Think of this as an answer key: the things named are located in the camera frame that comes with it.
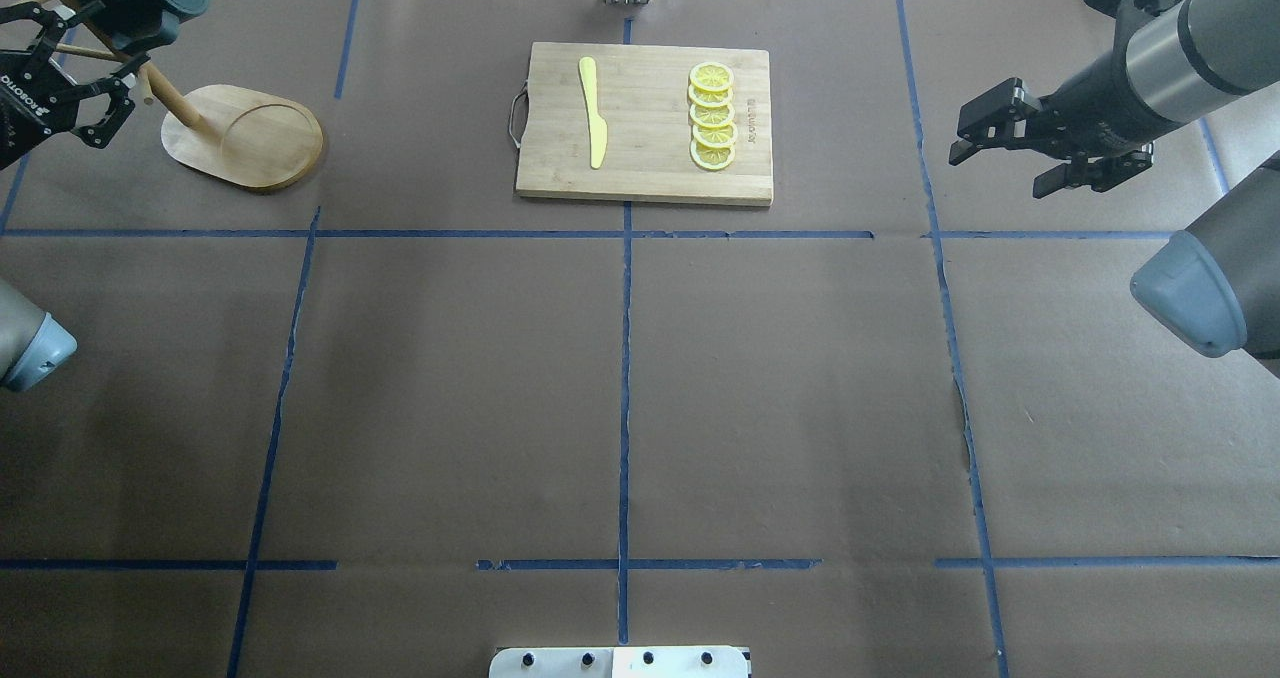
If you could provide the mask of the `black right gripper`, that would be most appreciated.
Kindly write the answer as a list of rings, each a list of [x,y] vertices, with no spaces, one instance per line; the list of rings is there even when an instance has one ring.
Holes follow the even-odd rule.
[[[1093,63],[1041,100],[1028,93],[1021,78],[1006,78],[964,104],[957,139],[948,148],[950,166],[986,148],[1019,145],[1018,125],[1033,116],[1038,139],[1059,139],[1065,154],[1106,157],[1070,159],[1048,169],[1033,180],[1034,200],[1079,187],[1115,189],[1152,168],[1155,148],[1142,145],[1166,134],[1166,119],[1138,99],[1124,64]]]

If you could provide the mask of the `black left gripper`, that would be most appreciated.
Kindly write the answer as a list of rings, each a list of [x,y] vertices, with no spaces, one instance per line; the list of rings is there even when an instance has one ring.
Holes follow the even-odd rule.
[[[67,32],[79,26],[78,13],[64,5],[1,8],[3,26],[19,20],[36,23],[38,29],[27,49],[1,52],[1,168],[12,166],[45,139],[68,130],[88,148],[106,148],[134,110],[131,86],[150,54],[133,55],[110,75],[88,84],[70,86],[70,75],[51,58]],[[54,105],[49,99],[59,91],[60,104]],[[79,104],[100,95],[109,95],[109,104],[99,122],[76,125]],[[70,107],[76,107],[72,125]]]

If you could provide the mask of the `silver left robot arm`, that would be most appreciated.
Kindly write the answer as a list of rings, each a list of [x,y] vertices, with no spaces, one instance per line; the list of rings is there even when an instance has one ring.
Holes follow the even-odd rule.
[[[41,3],[3,8],[4,23],[29,20],[40,26],[27,49],[1,52],[3,168],[58,134],[77,136],[88,148],[106,148],[133,113],[131,90],[148,60],[146,52],[124,59],[115,72],[87,84],[78,84],[52,59],[69,28],[104,9],[102,0],[92,0],[78,12]],[[3,283],[1,333],[3,388],[15,394],[41,382],[78,347],[52,313],[8,281]]]

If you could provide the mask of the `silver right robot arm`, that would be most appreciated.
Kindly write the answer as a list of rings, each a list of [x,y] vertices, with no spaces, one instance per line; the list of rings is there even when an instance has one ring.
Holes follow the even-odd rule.
[[[1156,145],[1277,86],[1277,0],[1083,0],[1108,17],[1108,49],[1033,93],[1019,77],[960,107],[948,162],[989,150],[1052,160],[1032,194],[1114,191],[1155,166]],[[1133,299],[1207,358],[1240,353],[1277,374],[1277,155],[1229,182],[1133,274]]]

